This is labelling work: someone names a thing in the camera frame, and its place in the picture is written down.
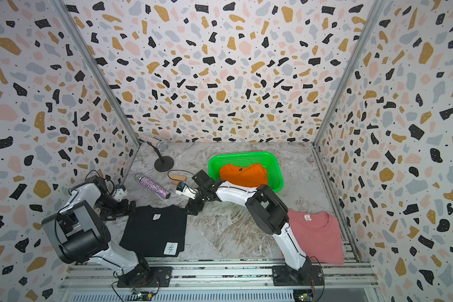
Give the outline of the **black t-shirt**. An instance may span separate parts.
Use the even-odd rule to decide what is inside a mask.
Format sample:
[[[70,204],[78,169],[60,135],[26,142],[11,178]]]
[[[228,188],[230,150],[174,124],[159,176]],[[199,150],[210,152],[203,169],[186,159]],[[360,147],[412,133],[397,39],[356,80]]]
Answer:
[[[186,226],[183,208],[141,206],[129,216],[120,246],[142,257],[177,257],[185,248]]]

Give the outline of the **orange t-shirt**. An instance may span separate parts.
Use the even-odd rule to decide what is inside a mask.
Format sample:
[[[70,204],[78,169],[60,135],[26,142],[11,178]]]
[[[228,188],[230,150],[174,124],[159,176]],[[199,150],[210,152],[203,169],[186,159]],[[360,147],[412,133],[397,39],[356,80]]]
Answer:
[[[269,184],[268,170],[259,163],[249,167],[228,164],[220,169],[219,175],[220,179],[243,187],[260,187],[263,184]]]

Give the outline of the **green plastic basket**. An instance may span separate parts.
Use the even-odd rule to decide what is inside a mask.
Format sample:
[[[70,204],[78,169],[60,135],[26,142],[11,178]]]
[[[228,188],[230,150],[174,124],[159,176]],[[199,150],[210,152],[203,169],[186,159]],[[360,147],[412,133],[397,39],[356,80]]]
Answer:
[[[277,158],[269,152],[217,155],[208,163],[208,175],[243,187],[268,185],[274,192],[283,189],[284,181]]]

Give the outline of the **pink t-shirt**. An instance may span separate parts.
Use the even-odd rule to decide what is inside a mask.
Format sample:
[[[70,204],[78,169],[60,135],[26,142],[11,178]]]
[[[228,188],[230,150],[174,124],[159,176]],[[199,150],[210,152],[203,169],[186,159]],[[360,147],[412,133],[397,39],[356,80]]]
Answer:
[[[288,211],[294,236],[309,257],[321,263],[343,265],[344,249],[338,220],[328,212],[317,214]]]

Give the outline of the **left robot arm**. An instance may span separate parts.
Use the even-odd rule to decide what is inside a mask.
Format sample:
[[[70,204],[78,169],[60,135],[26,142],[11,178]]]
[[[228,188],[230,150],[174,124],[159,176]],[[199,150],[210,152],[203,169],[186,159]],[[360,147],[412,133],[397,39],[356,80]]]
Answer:
[[[154,277],[147,261],[114,242],[108,221],[135,213],[135,201],[126,199],[123,185],[108,189],[108,180],[98,173],[69,191],[69,199],[56,213],[42,221],[42,228],[59,259],[66,263],[91,262],[113,271],[119,287],[139,287]]]

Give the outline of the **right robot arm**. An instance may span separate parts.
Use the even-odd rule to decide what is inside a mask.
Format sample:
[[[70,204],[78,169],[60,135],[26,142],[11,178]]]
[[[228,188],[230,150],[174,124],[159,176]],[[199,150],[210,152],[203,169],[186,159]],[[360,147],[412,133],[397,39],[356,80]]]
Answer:
[[[208,201],[231,202],[248,209],[256,225],[273,236],[284,255],[285,273],[275,273],[274,281],[281,284],[315,284],[317,273],[310,258],[300,247],[289,224],[288,208],[266,184],[243,187],[225,180],[214,180],[203,170],[192,176],[196,183],[195,196],[188,200],[186,213],[198,215]]]

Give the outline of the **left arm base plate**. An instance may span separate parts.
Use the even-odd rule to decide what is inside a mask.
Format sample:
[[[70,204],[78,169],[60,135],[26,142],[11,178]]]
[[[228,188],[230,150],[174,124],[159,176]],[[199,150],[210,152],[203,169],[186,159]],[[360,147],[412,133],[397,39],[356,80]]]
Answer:
[[[119,288],[167,288],[172,276],[172,267],[152,267],[145,269],[141,266],[118,278]]]

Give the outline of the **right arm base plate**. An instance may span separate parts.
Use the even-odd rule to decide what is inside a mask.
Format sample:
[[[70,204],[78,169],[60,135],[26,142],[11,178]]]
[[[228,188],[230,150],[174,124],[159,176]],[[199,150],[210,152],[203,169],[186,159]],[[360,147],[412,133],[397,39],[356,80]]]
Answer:
[[[319,265],[310,265],[296,271],[287,265],[273,266],[273,283],[275,286],[324,286],[325,279]]]

